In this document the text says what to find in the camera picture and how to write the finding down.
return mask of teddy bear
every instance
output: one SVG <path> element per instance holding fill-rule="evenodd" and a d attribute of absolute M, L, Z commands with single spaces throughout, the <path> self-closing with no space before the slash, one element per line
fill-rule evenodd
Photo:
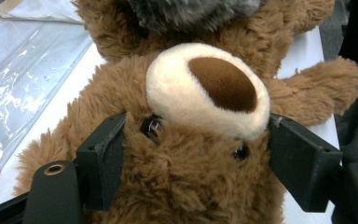
<path fill-rule="evenodd" d="M 294 36 L 333 5 L 266 0 L 215 31 L 156 32 L 127 0 L 77 0 L 106 64 L 56 129 L 20 154 L 16 194 L 39 167 L 72 161 L 104 119 L 125 112 L 120 186 L 108 212 L 87 212 L 90 223 L 281 223 L 269 113 L 311 126 L 358 96 L 358 66 L 342 58 L 276 78 Z"/>

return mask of clear plastic bag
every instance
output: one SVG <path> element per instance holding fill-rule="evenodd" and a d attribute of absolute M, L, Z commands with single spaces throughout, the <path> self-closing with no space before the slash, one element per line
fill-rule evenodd
<path fill-rule="evenodd" d="M 36 8 L 19 7 L 7 15 Z M 92 43 L 81 21 L 63 22 L 55 17 L 61 11 L 42 15 L 44 11 L 39 18 L 48 21 L 34 21 L 29 15 L 19 20 L 22 14 L 14 13 L 15 20 L 0 18 L 0 170 Z"/>

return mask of hole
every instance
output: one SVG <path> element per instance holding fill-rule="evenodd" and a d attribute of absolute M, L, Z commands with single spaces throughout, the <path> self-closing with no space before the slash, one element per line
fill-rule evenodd
<path fill-rule="evenodd" d="M 65 165 L 63 164 L 54 164 L 50 165 L 45 169 L 45 175 L 57 175 L 65 169 Z"/>

